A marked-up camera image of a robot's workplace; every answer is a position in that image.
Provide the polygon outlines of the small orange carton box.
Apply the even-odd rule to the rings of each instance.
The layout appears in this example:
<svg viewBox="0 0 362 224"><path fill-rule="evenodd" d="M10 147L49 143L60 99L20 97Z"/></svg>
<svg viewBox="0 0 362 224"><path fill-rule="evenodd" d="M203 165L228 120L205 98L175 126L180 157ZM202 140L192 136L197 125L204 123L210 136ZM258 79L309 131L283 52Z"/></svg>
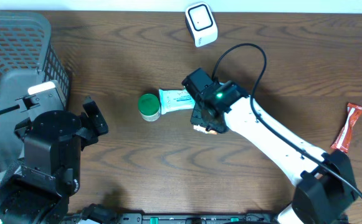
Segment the small orange carton box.
<svg viewBox="0 0 362 224"><path fill-rule="evenodd" d="M193 126L193 129L194 129L195 131L199 131L199 132L204 133L204 134L217 134L216 131L214 131L214 130L207 130L205 127L202 127L202 126L200 126L200 125L194 125L194 126Z"/></svg>

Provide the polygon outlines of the light blue wipes pack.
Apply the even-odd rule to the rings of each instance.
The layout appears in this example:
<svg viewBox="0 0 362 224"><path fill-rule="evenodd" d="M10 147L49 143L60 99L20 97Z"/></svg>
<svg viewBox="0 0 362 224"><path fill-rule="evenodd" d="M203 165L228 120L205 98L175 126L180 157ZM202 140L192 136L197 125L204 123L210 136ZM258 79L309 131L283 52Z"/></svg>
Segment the light blue wipes pack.
<svg viewBox="0 0 362 224"><path fill-rule="evenodd" d="M178 110L193 109L195 101L191 95L183 90L161 90L159 89L161 103L161 114Z"/></svg>

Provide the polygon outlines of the green lid jar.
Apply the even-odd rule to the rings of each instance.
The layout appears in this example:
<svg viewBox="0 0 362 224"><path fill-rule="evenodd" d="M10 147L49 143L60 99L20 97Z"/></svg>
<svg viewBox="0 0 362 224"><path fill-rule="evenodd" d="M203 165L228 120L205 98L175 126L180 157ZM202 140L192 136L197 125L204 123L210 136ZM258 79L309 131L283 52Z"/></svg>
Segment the green lid jar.
<svg viewBox="0 0 362 224"><path fill-rule="evenodd" d="M156 121L161 116L161 105L158 97L151 93L140 96L138 110L145 121Z"/></svg>

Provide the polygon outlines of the red Top snack bar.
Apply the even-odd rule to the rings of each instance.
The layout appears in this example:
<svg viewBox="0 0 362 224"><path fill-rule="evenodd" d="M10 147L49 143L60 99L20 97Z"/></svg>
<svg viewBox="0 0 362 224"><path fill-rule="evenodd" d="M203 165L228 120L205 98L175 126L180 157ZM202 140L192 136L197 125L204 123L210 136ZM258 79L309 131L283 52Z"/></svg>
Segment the red Top snack bar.
<svg viewBox="0 0 362 224"><path fill-rule="evenodd" d="M331 145L334 150L340 150L347 153L350 148L350 143L353 135L353 126L362 115L362 106L352 103L347 104L347 119L344 126L340 130L339 135Z"/></svg>

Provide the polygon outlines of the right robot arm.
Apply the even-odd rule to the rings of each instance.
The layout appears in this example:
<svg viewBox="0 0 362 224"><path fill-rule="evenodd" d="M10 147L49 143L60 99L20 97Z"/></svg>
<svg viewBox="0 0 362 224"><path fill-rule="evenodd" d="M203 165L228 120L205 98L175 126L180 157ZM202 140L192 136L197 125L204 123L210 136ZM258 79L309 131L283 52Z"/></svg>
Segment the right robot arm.
<svg viewBox="0 0 362 224"><path fill-rule="evenodd" d="M277 215L279 223L339 223L358 194L349 157L304 141L267 114L246 89L224 84L197 69L182 82L195 100L191 123L208 131L229 130L249 140L287 176L295 193Z"/></svg>

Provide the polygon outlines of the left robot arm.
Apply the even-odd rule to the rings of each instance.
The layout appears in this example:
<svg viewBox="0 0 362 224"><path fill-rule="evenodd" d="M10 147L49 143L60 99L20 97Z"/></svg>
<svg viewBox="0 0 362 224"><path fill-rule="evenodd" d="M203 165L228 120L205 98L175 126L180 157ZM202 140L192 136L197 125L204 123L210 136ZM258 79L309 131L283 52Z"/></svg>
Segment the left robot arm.
<svg viewBox="0 0 362 224"><path fill-rule="evenodd" d="M108 132L96 102L87 96L80 115L66 111L58 90L16 100L28 117L14 134L23 142L0 183L0 223L62 223L69 198L80 188L80 153Z"/></svg>

